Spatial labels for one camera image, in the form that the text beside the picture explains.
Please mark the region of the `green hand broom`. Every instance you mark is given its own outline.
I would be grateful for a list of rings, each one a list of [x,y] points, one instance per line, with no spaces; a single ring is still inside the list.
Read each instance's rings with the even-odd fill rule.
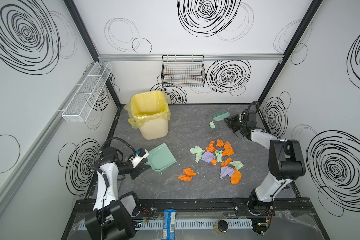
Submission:
[[[212,119],[213,121],[222,121],[225,118],[228,118],[229,116],[230,113],[226,110],[219,110],[209,115],[210,119]]]

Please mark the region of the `green plastic dustpan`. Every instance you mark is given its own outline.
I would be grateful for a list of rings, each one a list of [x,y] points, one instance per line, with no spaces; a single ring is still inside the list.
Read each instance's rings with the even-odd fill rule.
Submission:
[[[176,162],[177,160],[165,143],[149,151],[148,165],[156,172],[162,172]]]

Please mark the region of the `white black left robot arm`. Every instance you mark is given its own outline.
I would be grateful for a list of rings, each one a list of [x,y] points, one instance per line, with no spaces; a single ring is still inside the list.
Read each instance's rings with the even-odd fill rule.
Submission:
[[[144,148],[136,150],[121,138],[115,140],[126,145],[132,154],[124,160],[120,150],[103,144],[92,166],[98,176],[97,197],[93,211],[85,217],[85,226],[93,240],[129,240],[136,235],[134,216],[140,212],[140,200],[133,191],[118,195],[118,176],[130,175],[134,180],[148,170],[149,152]]]

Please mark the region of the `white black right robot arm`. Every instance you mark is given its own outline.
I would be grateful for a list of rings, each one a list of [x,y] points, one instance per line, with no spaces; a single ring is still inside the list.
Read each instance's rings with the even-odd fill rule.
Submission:
[[[253,101],[241,114],[224,118],[233,133],[240,132],[243,137],[269,150],[269,172],[263,182],[252,190],[247,203],[249,212],[254,216],[269,211],[277,194],[306,173],[299,141],[280,138],[258,128],[259,108],[260,104]]]

